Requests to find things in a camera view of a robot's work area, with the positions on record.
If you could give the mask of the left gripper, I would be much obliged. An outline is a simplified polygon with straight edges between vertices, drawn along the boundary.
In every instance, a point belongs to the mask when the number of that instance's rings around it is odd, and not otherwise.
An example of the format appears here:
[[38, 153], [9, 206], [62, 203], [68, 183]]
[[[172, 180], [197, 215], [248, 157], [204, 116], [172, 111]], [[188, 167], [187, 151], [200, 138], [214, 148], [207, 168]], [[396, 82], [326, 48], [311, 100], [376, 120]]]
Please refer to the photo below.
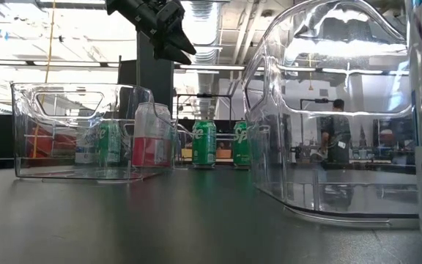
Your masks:
[[184, 33], [182, 24], [166, 29], [158, 23], [158, 13], [165, 5], [166, 0], [105, 0], [108, 15], [120, 13], [149, 38], [154, 46], [154, 58], [190, 65], [191, 61], [183, 51], [195, 55], [196, 49]]

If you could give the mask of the clear plastic storage bin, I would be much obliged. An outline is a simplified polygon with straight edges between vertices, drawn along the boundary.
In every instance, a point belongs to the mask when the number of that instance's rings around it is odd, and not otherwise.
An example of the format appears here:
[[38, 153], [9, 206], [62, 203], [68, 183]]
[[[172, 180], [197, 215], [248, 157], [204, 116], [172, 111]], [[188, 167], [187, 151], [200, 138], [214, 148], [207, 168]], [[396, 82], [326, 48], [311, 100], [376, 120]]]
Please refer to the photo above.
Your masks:
[[[304, 218], [415, 229], [418, 198], [407, 41], [374, 0], [308, 0], [277, 15], [240, 86], [253, 184]], [[322, 118], [342, 99], [349, 165], [325, 169]]]
[[[171, 118], [173, 139], [170, 167], [136, 167], [132, 165], [133, 119], [119, 117], [120, 89], [138, 89], [152, 95], [149, 89], [121, 84], [12, 84], [12, 119], [14, 135], [15, 174], [21, 178], [69, 178], [96, 181], [140, 180], [168, 172], [174, 167], [177, 125]], [[116, 120], [120, 130], [120, 161], [101, 166], [76, 164], [75, 156], [58, 158], [30, 158], [26, 150], [25, 134], [42, 126], [53, 132], [69, 133], [76, 137], [78, 128], [97, 128], [107, 120]]]
[[[188, 166], [192, 168], [217, 168], [219, 166], [221, 167], [228, 167], [228, 168], [235, 168], [235, 169], [242, 169], [247, 170], [250, 169], [250, 164], [248, 166], [235, 166], [234, 164], [232, 166], [224, 166], [224, 165], [214, 165], [214, 166], [195, 166], [192, 164], [182, 164], [180, 161], [184, 159], [181, 154], [182, 148], [189, 148], [192, 149], [192, 141], [193, 141], [193, 135], [192, 135], [192, 129], [188, 129], [184, 127], [183, 125], [178, 125], [177, 129], [177, 142], [176, 142], [176, 154], [175, 154], [175, 165], [176, 166]], [[216, 133], [216, 151], [217, 149], [227, 149], [227, 150], [233, 150], [232, 144], [234, 141], [234, 129], [232, 128], [229, 132], [224, 132], [222, 130], [217, 130]]]

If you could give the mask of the green Sprite can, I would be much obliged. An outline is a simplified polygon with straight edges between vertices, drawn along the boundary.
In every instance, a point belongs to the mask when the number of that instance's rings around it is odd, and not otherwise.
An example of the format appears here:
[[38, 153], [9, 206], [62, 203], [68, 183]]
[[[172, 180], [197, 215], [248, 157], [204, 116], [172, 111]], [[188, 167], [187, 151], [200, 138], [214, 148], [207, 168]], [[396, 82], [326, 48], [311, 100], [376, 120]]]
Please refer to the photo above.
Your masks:
[[247, 124], [245, 121], [235, 123], [232, 147], [234, 165], [248, 166], [250, 164], [250, 151], [248, 148]]
[[120, 161], [120, 130], [116, 120], [107, 120], [100, 124], [98, 132], [99, 164], [108, 166]]
[[214, 166], [216, 160], [216, 126], [213, 120], [197, 120], [193, 124], [192, 163]]

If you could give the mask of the white red Spindrift can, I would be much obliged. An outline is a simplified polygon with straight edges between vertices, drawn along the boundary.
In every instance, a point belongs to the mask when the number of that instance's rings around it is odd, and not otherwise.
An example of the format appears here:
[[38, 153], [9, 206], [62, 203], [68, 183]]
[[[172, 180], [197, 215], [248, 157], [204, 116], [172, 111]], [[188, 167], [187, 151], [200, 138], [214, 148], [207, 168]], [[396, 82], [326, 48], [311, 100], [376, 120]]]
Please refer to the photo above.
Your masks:
[[170, 167], [173, 128], [160, 103], [140, 103], [135, 113], [131, 162], [136, 167]]

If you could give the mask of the ceiling light strip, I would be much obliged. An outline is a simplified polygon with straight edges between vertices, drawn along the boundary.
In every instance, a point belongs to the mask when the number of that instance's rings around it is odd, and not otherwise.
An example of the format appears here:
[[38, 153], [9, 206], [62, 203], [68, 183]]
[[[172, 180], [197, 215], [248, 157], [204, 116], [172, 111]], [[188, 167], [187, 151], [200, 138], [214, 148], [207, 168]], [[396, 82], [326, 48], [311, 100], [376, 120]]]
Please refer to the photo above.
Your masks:
[[245, 65], [175, 65], [175, 69], [183, 70], [236, 70], [242, 71]]

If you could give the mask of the wooden workbench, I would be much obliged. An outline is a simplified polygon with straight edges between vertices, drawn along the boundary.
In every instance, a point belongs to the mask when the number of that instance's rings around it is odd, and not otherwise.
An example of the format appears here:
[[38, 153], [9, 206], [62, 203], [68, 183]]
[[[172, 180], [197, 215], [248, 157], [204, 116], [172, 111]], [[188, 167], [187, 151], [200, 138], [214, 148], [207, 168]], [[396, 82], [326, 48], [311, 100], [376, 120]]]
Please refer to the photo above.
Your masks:
[[[192, 164], [192, 158], [184, 158], [180, 161], [182, 164]], [[215, 165], [232, 166], [234, 164], [232, 159], [217, 159]]]

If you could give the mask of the red cabinet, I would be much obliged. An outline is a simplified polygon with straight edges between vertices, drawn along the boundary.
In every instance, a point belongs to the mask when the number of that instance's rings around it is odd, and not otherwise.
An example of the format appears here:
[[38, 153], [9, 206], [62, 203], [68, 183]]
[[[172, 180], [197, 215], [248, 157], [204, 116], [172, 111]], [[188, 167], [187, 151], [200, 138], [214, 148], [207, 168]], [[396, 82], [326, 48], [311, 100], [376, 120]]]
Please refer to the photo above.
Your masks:
[[73, 134], [53, 132], [40, 125], [24, 136], [30, 158], [72, 158], [75, 155], [76, 137]]

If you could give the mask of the person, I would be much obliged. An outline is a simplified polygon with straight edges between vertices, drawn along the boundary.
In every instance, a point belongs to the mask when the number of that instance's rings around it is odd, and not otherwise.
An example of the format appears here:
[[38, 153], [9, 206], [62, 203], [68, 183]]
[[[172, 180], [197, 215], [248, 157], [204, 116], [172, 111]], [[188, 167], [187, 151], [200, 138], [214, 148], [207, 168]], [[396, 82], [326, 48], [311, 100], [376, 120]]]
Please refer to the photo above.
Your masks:
[[322, 162], [325, 169], [344, 169], [349, 165], [349, 120], [343, 114], [338, 114], [344, 111], [344, 105], [342, 99], [334, 100], [334, 114], [322, 118], [320, 150], [326, 157]]

